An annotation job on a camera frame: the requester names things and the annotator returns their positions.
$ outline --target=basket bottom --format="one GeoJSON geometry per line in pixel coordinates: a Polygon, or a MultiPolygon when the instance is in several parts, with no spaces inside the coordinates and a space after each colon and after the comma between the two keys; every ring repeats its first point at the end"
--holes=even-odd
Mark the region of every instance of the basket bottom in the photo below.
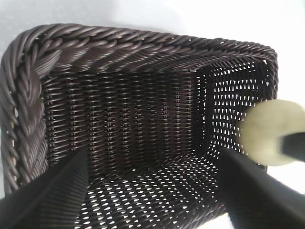
{"type": "Polygon", "coordinates": [[[93,181],[76,229],[195,229],[223,214],[216,167],[195,152],[175,162],[93,181]]]}

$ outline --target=woven pattern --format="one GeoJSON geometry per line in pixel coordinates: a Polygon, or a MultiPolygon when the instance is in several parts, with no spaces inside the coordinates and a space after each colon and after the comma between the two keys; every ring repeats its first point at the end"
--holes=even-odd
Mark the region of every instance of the woven pattern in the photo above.
{"type": "Polygon", "coordinates": [[[241,151],[237,120],[277,92],[270,47],[74,24],[22,33],[0,77],[6,193],[85,148],[76,228],[196,228],[222,214],[219,148],[241,151]]]}

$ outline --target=woven basket wall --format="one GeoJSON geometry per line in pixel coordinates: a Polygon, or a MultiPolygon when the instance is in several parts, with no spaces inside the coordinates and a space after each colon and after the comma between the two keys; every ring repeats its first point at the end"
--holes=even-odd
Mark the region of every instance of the woven basket wall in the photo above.
{"type": "Polygon", "coordinates": [[[219,149],[241,152],[236,123],[276,98],[277,60],[254,42],[54,24],[10,44],[0,79],[7,195],[86,149],[75,228],[194,229],[225,212],[219,149]]]}

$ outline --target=wicker basket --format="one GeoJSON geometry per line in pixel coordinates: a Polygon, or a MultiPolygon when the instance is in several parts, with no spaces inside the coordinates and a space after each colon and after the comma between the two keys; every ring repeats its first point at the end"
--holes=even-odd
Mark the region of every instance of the wicker basket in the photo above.
{"type": "Polygon", "coordinates": [[[241,152],[236,122],[276,98],[277,60],[253,42],[54,24],[19,35],[0,77],[6,194],[86,149],[75,228],[193,229],[225,212],[219,149],[241,152]]]}

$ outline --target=white background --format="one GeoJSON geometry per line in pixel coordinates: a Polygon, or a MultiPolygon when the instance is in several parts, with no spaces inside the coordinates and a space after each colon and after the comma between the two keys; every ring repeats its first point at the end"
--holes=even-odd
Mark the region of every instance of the white background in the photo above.
{"type": "MultiPolygon", "coordinates": [[[[0,0],[0,56],[20,32],[49,23],[128,27],[269,45],[278,52],[278,98],[305,106],[304,0],[0,0]]],[[[270,167],[269,173],[305,193],[303,163],[270,167]]],[[[217,228],[231,228],[226,215],[201,227],[217,228]]]]}

